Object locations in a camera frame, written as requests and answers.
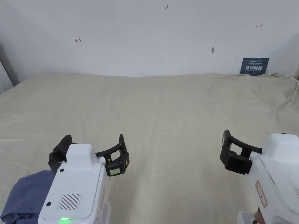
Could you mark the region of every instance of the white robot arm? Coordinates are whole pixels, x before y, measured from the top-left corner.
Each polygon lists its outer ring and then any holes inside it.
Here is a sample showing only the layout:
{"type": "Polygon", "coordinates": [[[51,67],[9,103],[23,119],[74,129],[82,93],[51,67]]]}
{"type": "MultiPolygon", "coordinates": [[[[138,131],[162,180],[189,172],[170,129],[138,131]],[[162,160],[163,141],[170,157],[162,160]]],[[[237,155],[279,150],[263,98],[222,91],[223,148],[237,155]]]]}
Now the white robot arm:
{"type": "Polygon", "coordinates": [[[109,224],[109,176],[124,174],[129,162],[123,135],[116,146],[99,153],[65,136],[49,154],[55,178],[38,224],[109,224]],[[112,161],[111,154],[117,150],[120,157],[112,161]]]}
{"type": "MultiPolygon", "coordinates": [[[[248,184],[266,224],[299,223],[299,138],[272,134],[262,150],[224,131],[220,160],[227,170],[248,174],[248,184]],[[231,145],[242,148],[240,155],[231,145]]],[[[252,213],[239,212],[238,224],[256,223],[252,213]]]]}

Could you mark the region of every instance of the blue sign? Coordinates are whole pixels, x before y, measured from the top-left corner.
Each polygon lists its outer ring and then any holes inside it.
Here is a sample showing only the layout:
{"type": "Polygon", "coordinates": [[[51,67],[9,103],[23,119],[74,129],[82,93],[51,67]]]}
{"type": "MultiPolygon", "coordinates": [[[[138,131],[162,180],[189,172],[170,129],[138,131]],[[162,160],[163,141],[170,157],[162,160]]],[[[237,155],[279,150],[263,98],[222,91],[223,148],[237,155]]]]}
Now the blue sign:
{"type": "Polygon", "coordinates": [[[243,58],[240,74],[259,76],[266,73],[269,58],[243,58]]]}

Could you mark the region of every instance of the cloth surface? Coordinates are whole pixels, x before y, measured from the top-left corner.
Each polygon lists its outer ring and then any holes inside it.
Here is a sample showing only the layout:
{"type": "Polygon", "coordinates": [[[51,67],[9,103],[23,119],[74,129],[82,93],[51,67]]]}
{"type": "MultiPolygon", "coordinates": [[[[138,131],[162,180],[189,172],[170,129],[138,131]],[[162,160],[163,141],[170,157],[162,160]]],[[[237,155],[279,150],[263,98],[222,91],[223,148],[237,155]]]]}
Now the cloth surface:
{"type": "Polygon", "coordinates": [[[52,171],[20,178],[8,196],[1,220],[6,224],[37,224],[53,180],[52,171]]]}
{"type": "Polygon", "coordinates": [[[111,224],[236,223],[257,204],[219,159],[223,131],[256,147],[299,135],[298,95],[298,81],[268,75],[26,80],[0,95],[0,208],[20,177],[49,170],[65,135],[100,152],[123,134],[130,165],[111,178],[111,224]]]}

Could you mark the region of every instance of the speaker grille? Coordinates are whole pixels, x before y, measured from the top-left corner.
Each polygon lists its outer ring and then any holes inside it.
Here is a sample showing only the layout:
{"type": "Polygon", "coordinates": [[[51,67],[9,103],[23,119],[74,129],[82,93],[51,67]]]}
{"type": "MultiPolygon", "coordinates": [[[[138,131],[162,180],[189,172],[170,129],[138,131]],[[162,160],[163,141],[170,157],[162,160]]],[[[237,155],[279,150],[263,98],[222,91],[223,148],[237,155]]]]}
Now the speaker grille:
{"type": "Polygon", "coordinates": [[[81,194],[63,194],[61,195],[57,210],[77,210],[81,194]]]}
{"type": "Polygon", "coordinates": [[[293,189],[294,189],[294,191],[295,191],[297,197],[299,197],[299,188],[293,188],[293,189]]]}

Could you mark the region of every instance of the white wall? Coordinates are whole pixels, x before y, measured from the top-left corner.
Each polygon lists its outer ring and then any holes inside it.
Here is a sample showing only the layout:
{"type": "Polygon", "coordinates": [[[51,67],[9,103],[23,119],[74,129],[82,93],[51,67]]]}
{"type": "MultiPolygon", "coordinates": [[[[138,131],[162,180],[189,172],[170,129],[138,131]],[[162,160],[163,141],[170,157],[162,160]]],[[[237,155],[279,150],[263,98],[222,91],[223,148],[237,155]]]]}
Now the white wall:
{"type": "Polygon", "coordinates": [[[0,44],[20,81],[40,72],[232,74],[246,57],[269,57],[267,72],[294,75],[298,8],[298,0],[0,0],[0,44]]]}

